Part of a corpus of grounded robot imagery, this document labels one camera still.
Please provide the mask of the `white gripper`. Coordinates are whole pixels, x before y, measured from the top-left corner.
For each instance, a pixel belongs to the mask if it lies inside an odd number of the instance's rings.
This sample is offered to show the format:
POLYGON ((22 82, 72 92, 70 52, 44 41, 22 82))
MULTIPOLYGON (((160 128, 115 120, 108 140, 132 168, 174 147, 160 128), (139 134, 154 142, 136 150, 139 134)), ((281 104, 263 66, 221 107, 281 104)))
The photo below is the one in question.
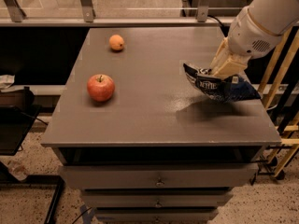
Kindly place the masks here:
POLYGON ((224 37, 209 66, 214 77, 226 79, 248 67, 249 57, 257 59, 268 54, 282 35, 267 31, 244 7, 232 22, 228 37, 224 37))

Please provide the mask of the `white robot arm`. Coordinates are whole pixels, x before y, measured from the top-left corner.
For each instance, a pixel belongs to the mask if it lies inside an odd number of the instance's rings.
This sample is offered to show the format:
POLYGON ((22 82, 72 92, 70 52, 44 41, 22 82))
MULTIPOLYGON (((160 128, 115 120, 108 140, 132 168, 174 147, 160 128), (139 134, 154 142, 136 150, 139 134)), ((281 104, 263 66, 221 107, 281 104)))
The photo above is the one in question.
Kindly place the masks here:
POLYGON ((299 20, 299 0, 253 0, 234 18, 210 65, 213 77, 226 79, 262 58, 299 20))

